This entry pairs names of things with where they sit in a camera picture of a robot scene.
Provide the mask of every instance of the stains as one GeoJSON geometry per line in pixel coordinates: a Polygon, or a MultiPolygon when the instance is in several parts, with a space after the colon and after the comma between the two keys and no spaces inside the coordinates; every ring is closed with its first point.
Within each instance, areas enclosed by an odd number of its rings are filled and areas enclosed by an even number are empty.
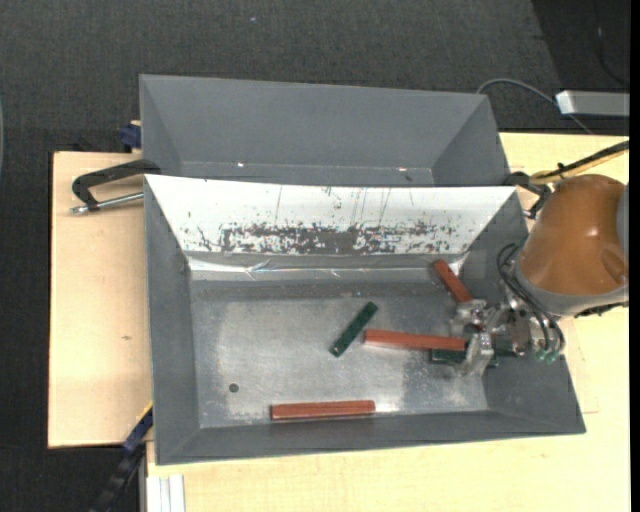
{"type": "Polygon", "coordinates": [[[198,243],[198,245],[200,247],[204,247],[209,252],[213,251],[213,245],[214,244],[211,242],[211,240],[209,240],[206,237],[206,235],[204,234],[204,231],[202,231],[201,227],[198,227],[198,233],[200,233],[200,242],[198,243]]]}
{"type": "Polygon", "coordinates": [[[220,226],[217,242],[198,228],[200,247],[208,251],[287,255],[371,255],[441,253],[458,237],[451,223],[438,225],[416,221],[396,226],[352,224],[341,228],[314,222],[311,225],[275,226],[266,222],[220,226]]]}

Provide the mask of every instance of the wooden board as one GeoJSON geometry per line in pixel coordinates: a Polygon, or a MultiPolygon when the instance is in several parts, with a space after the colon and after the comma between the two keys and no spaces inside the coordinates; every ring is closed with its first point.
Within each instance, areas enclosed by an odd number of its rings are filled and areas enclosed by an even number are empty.
{"type": "MultiPolygon", "coordinates": [[[[142,202],[75,216],[76,176],[138,155],[54,155],[49,446],[121,443],[151,400],[142,202]]],[[[139,191],[140,177],[97,189],[139,191]]]]}
{"type": "MultiPolygon", "coordinates": [[[[571,162],[620,137],[502,134],[514,170],[571,162]]],[[[134,155],[57,153],[53,169],[49,445],[122,442],[151,397],[142,207],[74,217],[75,176],[134,155]]],[[[628,180],[628,155],[593,172],[628,180]]],[[[99,196],[138,191],[113,185],[99,196]]],[[[523,201],[532,198],[522,195],[523,201]]],[[[565,323],[587,434],[250,461],[182,473],[187,510],[626,510],[628,311],[565,323]]]]}

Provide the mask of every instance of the red stick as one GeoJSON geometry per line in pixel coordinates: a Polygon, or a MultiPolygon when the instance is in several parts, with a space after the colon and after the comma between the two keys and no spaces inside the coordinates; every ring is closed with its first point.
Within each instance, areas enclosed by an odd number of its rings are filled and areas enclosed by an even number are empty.
{"type": "Polygon", "coordinates": [[[303,402],[271,406],[272,420],[306,420],[344,416],[362,416],[376,412],[373,400],[343,402],[303,402]]]}
{"type": "Polygon", "coordinates": [[[364,342],[372,345],[415,350],[440,349],[460,352],[465,350],[465,341],[462,338],[408,334],[406,332],[380,331],[376,329],[367,329],[364,332],[364,342]]]}
{"type": "Polygon", "coordinates": [[[446,261],[436,261],[433,264],[433,269],[456,302],[469,302],[473,300],[467,287],[462,284],[458,276],[453,273],[453,270],[451,270],[446,261]]]}

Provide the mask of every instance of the gray carpet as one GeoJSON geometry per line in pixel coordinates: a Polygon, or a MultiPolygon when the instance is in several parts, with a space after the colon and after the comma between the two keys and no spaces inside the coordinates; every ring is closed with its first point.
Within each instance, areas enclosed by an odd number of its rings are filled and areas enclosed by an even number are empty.
{"type": "MultiPolygon", "coordinates": [[[[561,15],[569,7],[555,4],[538,0],[534,10],[528,0],[0,2],[6,128],[0,175],[0,508],[87,509],[118,460],[115,449],[45,449],[48,152],[121,150],[116,132],[139,115],[142,72],[465,92],[499,76],[547,94],[567,84],[562,76],[572,86],[619,87],[602,72],[592,49],[582,43],[576,49],[580,37],[591,37],[592,18],[574,16],[583,25],[567,30],[561,15]],[[572,57],[576,52],[586,56],[584,67],[572,57]],[[569,62],[563,68],[569,75],[562,69],[558,74],[554,59],[569,62]],[[590,81],[581,82],[581,76],[590,81]]],[[[603,16],[612,12],[609,7],[603,16]]],[[[609,39],[614,46],[618,41],[619,34],[609,39]]],[[[627,63],[616,59],[610,64],[624,71],[627,63]]],[[[529,92],[497,86],[490,97],[503,130],[579,131],[529,92]]],[[[595,124],[602,131],[626,127],[595,124]]],[[[132,490],[122,510],[135,506],[132,490]]]]}

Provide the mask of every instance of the orange stick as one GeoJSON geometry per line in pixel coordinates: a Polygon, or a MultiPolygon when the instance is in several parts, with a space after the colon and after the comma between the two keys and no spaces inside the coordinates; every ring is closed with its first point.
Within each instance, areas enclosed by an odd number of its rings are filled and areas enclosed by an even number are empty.
{"type": "Polygon", "coordinates": [[[462,338],[408,334],[406,332],[380,331],[377,329],[364,331],[364,342],[371,345],[414,350],[456,350],[459,352],[464,352],[465,350],[465,341],[462,338]]]}
{"type": "Polygon", "coordinates": [[[344,416],[362,416],[376,412],[373,400],[342,402],[302,402],[271,406],[272,420],[306,420],[344,416]]]}
{"type": "Polygon", "coordinates": [[[436,261],[433,264],[433,269],[456,302],[469,302],[473,300],[467,287],[462,284],[458,276],[453,273],[453,270],[451,270],[446,261],[436,261]]]}

